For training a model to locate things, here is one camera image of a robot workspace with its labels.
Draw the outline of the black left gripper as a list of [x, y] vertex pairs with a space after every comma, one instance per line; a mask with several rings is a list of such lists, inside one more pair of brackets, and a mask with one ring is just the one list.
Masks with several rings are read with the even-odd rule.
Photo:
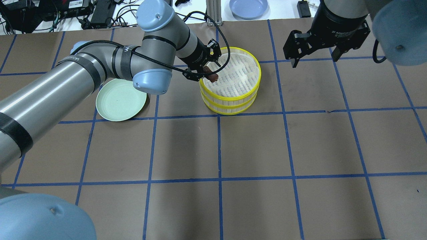
[[222, 60], [219, 59], [222, 52], [219, 43], [211, 39], [207, 45], [204, 45], [201, 40], [197, 40], [197, 45], [194, 51], [187, 57], [183, 57], [182, 61], [187, 65], [186, 71], [195, 70], [198, 74], [204, 73], [203, 67], [207, 63], [212, 62], [214, 69], [222, 67]]

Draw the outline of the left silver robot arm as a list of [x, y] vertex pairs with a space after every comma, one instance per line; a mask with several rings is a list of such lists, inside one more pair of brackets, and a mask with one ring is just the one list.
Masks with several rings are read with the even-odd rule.
[[[108, 78], [155, 95], [167, 92], [172, 70], [192, 81], [218, 79], [207, 70], [222, 54], [218, 42], [204, 45], [164, 0], [143, 1], [136, 20], [141, 46], [78, 42], [52, 70], [1, 101], [1, 172]], [[97, 239], [90, 216], [59, 197], [1, 187], [0, 206], [2, 240]]]

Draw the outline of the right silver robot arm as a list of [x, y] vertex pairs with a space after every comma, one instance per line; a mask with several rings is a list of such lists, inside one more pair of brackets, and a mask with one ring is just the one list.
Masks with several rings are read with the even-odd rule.
[[292, 67], [304, 56], [334, 47], [333, 61], [359, 49], [372, 33], [373, 60], [396, 65], [426, 63], [425, 0], [321, 0], [308, 32], [290, 32], [283, 52]]

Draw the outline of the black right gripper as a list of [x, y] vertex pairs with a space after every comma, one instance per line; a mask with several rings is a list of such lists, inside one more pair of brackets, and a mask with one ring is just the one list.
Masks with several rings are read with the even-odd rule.
[[289, 33], [283, 46], [285, 59], [296, 68], [304, 56], [335, 47], [332, 60], [337, 62], [349, 50], [359, 49], [369, 36], [368, 14], [364, 0], [320, 0], [310, 30]]

